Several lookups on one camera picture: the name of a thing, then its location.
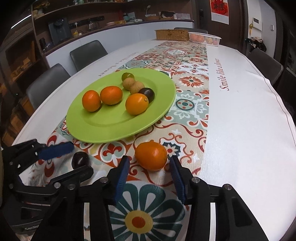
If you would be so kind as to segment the red poster on door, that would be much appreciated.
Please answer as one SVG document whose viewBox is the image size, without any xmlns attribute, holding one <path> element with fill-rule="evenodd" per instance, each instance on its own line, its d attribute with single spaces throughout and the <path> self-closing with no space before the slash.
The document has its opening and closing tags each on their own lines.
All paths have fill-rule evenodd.
<svg viewBox="0 0 296 241">
<path fill-rule="evenodd" d="M 229 25 L 229 5 L 227 0 L 210 0 L 211 20 Z"/>
</svg>

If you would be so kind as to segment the small green fruit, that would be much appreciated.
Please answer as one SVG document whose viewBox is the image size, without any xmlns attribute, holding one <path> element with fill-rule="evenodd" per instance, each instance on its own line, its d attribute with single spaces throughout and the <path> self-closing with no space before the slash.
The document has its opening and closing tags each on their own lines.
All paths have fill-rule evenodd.
<svg viewBox="0 0 296 241">
<path fill-rule="evenodd" d="M 125 72 L 122 74 L 121 80 L 124 81 L 126 78 L 133 78 L 134 79 L 134 75 L 132 73 Z"/>
</svg>

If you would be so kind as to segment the grey chair far left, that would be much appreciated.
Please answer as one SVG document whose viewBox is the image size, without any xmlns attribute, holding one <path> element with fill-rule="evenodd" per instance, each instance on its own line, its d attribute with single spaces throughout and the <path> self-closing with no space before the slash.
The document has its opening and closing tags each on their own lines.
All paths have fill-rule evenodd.
<svg viewBox="0 0 296 241">
<path fill-rule="evenodd" d="M 70 57 L 78 72 L 107 54 L 103 45 L 98 40 L 94 40 L 72 50 Z"/>
</svg>

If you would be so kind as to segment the grey chair far end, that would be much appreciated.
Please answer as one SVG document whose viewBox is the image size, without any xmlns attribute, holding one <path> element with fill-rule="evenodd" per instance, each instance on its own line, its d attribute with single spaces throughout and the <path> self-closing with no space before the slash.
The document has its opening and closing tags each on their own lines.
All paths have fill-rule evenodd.
<svg viewBox="0 0 296 241">
<path fill-rule="evenodd" d="M 207 30 L 196 29 L 196 28 L 182 28 L 182 27 L 175 27 L 174 30 L 186 30 L 188 32 L 195 32 L 195 33 L 203 33 L 208 34 Z"/>
</svg>

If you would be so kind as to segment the round orange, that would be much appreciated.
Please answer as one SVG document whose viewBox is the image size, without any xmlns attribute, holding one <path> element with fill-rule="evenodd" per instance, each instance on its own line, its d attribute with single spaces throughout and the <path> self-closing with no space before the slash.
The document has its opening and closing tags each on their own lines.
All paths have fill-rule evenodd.
<svg viewBox="0 0 296 241">
<path fill-rule="evenodd" d="M 101 99 L 95 90 L 88 90 L 82 97 L 82 105 L 88 112 L 95 112 L 100 109 Z"/>
</svg>

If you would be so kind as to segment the orange mandarin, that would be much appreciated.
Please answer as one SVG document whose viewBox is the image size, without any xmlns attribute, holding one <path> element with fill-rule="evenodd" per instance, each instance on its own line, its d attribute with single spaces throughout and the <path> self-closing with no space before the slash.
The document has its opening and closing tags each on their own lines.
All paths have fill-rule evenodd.
<svg viewBox="0 0 296 241">
<path fill-rule="evenodd" d="M 139 144 L 134 155 L 138 164 L 149 171 L 159 171 L 168 159 L 166 148 L 153 140 Z"/>
<path fill-rule="evenodd" d="M 115 105 L 121 102 L 123 92 L 118 86 L 107 86 L 100 92 L 101 101 L 107 105 Z"/>
</svg>

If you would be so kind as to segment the grey chair near left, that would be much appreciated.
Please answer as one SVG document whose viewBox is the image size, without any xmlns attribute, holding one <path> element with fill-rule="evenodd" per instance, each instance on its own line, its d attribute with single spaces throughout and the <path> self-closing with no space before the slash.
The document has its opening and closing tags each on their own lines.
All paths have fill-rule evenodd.
<svg viewBox="0 0 296 241">
<path fill-rule="evenodd" d="M 40 75 L 26 90 L 26 94 L 36 110 L 45 99 L 70 78 L 61 64 L 56 64 Z"/>
</svg>

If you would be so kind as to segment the dark plum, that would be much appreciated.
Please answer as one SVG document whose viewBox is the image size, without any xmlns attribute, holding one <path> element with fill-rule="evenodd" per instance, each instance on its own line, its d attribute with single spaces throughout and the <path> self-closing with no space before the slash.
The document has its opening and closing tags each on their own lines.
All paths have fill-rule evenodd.
<svg viewBox="0 0 296 241">
<path fill-rule="evenodd" d="M 155 98 L 155 93 L 151 88 L 144 87 L 138 93 L 143 94 L 147 97 L 149 103 L 151 103 Z"/>
<path fill-rule="evenodd" d="M 76 152 L 72 157 L 71 166 L 74 170 L 83 166 L 90 166 L 88 154 L 85 152 Z"/>
</svg>

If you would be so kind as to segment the patterned table runner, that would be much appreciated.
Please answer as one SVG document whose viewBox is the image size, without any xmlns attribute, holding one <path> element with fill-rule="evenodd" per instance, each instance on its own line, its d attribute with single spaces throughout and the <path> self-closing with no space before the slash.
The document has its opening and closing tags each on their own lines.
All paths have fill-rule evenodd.
<svg viewBox="0 0 296 241">
<path fill-rule="evenodd" d="M 168 112 L 150 127 L 127 138 L 96 144 L 81 141 L 67 127 L 67 110 L 73 99 L 88 85 L 102 87 L 119 84 L 107 80 L 113 72 L 154 72 L 170 78 L 175 97 Z M 130 158 L 125 192 L 116 206 L 110 207 L 116 240 L 184 240 L 190 208 L 178 200 L 165 165 L 156 172 L 142 168 L 134 157 L 143 142 L 163 145 L 167 155 L 197 175 L 201 169 L 209 118 L 209 68 L 207 48 L 190 41 L 142 41 L 116 50 L 85 67 L 57 90 L 34 112 L 21 140 L 36 138 L 48 145 L 72 141 L 91 156 L 95 178 L 116 167 L 122 156 Z"/>
</svg>

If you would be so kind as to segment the oval orange kumquat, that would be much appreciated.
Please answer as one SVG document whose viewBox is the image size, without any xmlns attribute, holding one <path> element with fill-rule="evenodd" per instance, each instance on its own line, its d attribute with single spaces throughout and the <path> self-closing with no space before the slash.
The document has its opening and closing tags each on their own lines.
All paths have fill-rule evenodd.
<svg viewBox="0 0 296 241">
<path fill-rule="evenodd" d="M 149 106 L 148 98 L 141 93 L 130 95 L 125 102 L 125 109 L 130 115 L 139 115 Z"/>
</svg>

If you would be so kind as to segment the black coffee machine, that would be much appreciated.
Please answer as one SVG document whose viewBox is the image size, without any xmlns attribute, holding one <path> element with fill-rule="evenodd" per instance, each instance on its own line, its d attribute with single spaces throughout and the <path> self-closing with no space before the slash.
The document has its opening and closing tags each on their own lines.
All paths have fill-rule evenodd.
<svg viewBox="0 0 296 241">
<path fill-rule="evenodd" d="M 58 45 L 72 37 L 67 18 L 50 23 L 49 31 L 54 45 Z"/>
</svg>

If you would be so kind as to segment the orange mandarin on plate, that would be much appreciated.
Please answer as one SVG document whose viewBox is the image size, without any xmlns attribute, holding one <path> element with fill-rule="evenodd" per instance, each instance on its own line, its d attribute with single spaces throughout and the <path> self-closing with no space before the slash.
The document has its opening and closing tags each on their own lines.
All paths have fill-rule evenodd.
<svg viewBox="0 0 296 241">
<path fill-rule="evenodd" d="M 121 102 L 123 92 L 118 86 L 107 86 L 100 92 L 101 101 L 107 105 L 115 105 Z"/>
</svg>

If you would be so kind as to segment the grey chair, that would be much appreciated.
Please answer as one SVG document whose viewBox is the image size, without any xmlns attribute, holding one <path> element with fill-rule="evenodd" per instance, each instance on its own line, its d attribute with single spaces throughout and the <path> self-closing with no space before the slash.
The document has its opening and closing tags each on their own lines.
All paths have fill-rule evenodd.
<svg viewBox="0 0 296 241">
<path fill-rule="evenodd" d="M 45 99 L 70 78 L 61 64 L 56 64 L 40 75 L 26 90 L 26 94 L 36 110 Z"/>
<path fill-rule="evenodd" d="M 72 50 L 70 57 L 78 72 L 107 54 L 103 45 L 98 40 L 94 40 Z"/>
<path fill-rule="evenodd" d="M 247 57 L 269 79 L 271 85 L 276 83 L 283 72 L 283 66 L 259 48 L 252 50 Z"/>
</svg>

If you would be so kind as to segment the green plate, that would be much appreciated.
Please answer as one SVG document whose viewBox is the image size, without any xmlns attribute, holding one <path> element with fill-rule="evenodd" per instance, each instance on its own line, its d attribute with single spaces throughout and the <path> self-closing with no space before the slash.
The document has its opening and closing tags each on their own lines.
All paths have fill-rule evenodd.
<svg viewBox="0 0 296 241">
<path fill-rule="evenodd" d="M 107 86 L 122 87 L 121 76 L 125 72 L 121 70 L 99 78 L 74 98 L 66 114 L 66 125 L 75 139 L 91 144 L 121 140 L 152 126 L 168 112 L 175 100 L 175 84 L 168 75 L 148 68 L 128 70 L 137 81 L 155 93 L 154 100 L 144 113 L 132 116 L 126 111 L 125 102 L 130 95 L 127 90 L 122 91 L 122 101 L 116 105 L 103 104 L 93 113 L 84 109 L 82 97 L 86 91 L 100 92 Z"/>
</svg>

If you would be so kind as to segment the clear plastic fruit tray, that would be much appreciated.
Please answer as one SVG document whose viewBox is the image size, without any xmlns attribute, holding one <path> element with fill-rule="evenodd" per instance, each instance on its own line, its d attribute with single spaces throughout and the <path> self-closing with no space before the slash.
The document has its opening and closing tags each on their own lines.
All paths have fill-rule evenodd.
<svg viewBox="0 0 296 241">
<path fill-rule="evenodd" d="M 209 35 L 205 33 L 196 33 L 189 32 L 189 40 L 193 43 L 210 45 L 210 46 L 219 46 L 221 38 L 214 35 Z"/>
</svg>

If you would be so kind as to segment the tan longan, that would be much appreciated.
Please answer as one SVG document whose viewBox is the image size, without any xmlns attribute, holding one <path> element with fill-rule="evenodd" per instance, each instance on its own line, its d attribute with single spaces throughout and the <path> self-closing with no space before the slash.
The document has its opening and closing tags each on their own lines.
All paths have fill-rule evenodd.
<svg viewBox="0 0 296 241">
<path fill-rule="evenodd" d="M 131 87 L 130 87 L 130 94 L 138 93 L 142 88 L 145 88 L 144 84 L 140 81 L 136 81 Z"/>
<path fill-rule="evenodd" d="M 135 79 L 132 77 L 127 77 L 123 80 L 122 85 L 126 90 L 130 90 L 130 88 L 135 84 Z"/>
</svg>

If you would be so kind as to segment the grey chair right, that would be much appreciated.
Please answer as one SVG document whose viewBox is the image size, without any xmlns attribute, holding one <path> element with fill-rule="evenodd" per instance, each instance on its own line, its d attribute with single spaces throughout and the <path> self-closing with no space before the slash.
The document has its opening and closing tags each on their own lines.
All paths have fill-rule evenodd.
<svg viewBox="0 0 296 241">
<path fill-rule="evenodd" d="M 247 57 L 269 79 L 271 85 L 276 83 L 283 72 L 283 66 L 259 48 L 252 50 Z"/>
</svg>

